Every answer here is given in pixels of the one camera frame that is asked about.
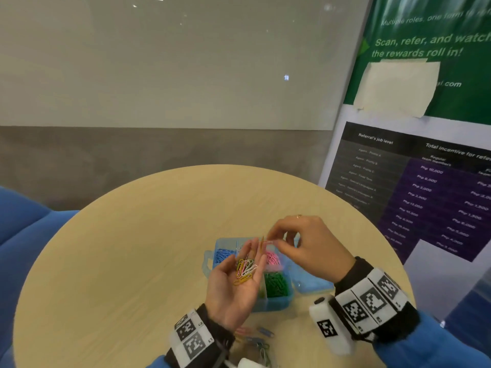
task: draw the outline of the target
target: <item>wooden tabletop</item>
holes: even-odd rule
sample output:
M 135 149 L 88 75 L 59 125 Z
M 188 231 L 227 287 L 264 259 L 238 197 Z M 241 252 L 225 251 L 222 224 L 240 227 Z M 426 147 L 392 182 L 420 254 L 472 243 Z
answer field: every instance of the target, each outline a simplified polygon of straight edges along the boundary
M 144 368 L 166 353 L 175 322 L 204 301 L 204 251 L 219 237 L 264 235 L 292 214 L 321 216 L 354 255 L 383 268 L 414 302 L 388 242 L 334 194 L 267 169 L 174 169 L 109 192 L 47 244 L 17 306 L 17 368 Z M 253 314 L 247 325 L 276 334 L 270 343 L 282 368 L 384 366 L 364 342 L 353 357 L 329 352 L 308 315 L 317 297 L 295 296 L 288 309 Z

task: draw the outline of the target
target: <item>blue sofa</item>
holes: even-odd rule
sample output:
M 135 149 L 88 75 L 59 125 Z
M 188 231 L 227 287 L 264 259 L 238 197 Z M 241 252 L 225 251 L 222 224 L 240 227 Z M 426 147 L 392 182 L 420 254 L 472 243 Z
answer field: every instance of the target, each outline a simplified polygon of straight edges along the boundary
M 0 368 L 14 367 L 14 314 L 28 272 L 47 242 L 77 212 L 53 211 L 0 187 Z

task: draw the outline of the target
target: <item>black cuff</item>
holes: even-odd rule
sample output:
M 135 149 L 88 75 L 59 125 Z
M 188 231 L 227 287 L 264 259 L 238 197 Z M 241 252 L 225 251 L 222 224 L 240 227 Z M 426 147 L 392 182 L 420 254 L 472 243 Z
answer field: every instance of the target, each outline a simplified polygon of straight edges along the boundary
M 202 304 L 197 310 L 197 314 L 205 324 L 206 328 L 214 338 L 215 342 L 206 348 L 198 357 L 196 357 L 188 367 L 200 367 L 208 368 L 213 367 L 216 361 L 219 359 L 223 349 L 230 350 L 232 344 L 235 341 L 234 334 L 227 329 L 223 328 L 221 325 L 214 322 L 208 317 L 208 311 L 206 310 L 205 304 Z M 179 363 L 174 355 L 172 349 L 169 349 L 164 357 L 164 360 L 172 368 L 180 368 Z
M 336 287 L 335 295 L 350 289 L 353 285 L 366 278 L 372 270 L 373 266 L 371 264 L 363 258 L 356 257 L 356 262 L 351 270 L 334 285 Z M 416 329 L 419 323 L 418 311 L 408 302 L 392 319 L 375 328 L 372 332 L 377 336 L 377 342 L 390 343 L 405 339 Z

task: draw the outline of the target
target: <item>plastic organizer box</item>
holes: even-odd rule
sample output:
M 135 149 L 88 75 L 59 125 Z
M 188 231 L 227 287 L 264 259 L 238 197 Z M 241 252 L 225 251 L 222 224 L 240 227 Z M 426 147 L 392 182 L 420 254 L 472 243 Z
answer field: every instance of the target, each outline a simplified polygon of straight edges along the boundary
M 242 246 L 249 239 L 252 239 L 252 237 L 222 237 L 218 239 L 215 243 L 215 249 L 212 251 L 205 251 L 204 253 L 202 270 L 205 276 L 208 278 L 211 272 L 211 269 L 208 267 L 209 260 L 213 261 L 212 268 L 215 268 L 218 265 L 218 249 L 227 249 L 233 251 L 234 254 L 237 255 Z M 295 239 L 295 246 L 297 246 L 297 243 L 298 238 Z M 253 313 L 286 309 L 290 305 L 295 291 L 301 294 L 310 294 L 320 291 L 330 291 L 334 288 L 331 282 L 310 275 L 289 258 L 279 253 L 278 249 L 273 245 L 267 245 L 266 250 L 278 255 L 281 266 L 278 269 L 277 266 L 268 265 L 266 266 L 265 272 L 277 272 L 279 270 L 279 272 L 282 273 L 288 285 L 288 296 L 268 298 L 266 293 L 264 297 L 258 297 L 254 309 L 252 310 Z

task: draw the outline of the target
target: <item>green banner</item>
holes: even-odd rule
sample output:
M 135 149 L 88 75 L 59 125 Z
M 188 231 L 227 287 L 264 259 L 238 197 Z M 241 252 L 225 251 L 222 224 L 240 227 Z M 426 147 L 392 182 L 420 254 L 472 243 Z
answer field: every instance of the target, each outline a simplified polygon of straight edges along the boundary
M 441 62 L 427 116 L 491 125 L 491 0 L 374 0 L 344 103 L 368 62 L 412 58 Z

